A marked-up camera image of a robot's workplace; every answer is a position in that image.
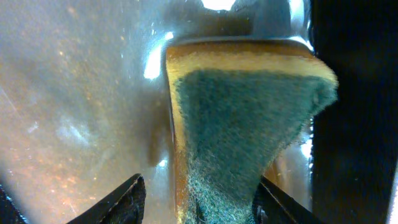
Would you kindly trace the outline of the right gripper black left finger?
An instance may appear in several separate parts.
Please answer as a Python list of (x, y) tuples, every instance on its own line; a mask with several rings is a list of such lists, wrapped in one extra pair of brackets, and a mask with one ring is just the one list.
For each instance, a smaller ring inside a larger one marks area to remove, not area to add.
[(142, 224), (146, 188), (142, 174), (134, 174), (68, 224)]

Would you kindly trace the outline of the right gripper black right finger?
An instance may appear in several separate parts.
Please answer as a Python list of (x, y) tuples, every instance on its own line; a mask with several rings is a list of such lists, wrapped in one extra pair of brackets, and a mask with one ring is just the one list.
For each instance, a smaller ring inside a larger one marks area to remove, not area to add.
[(252, 201), (252, 214), (255, 224), (323, 224), (264, 176)]

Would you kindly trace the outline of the green and yellow sponge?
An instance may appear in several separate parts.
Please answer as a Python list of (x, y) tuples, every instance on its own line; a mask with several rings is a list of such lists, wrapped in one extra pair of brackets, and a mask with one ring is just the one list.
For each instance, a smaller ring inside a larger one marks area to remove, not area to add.
[(179, 223), (254, 223), (266, 169), (336, 101), (334, 71), (291, 41), (171, 46)]

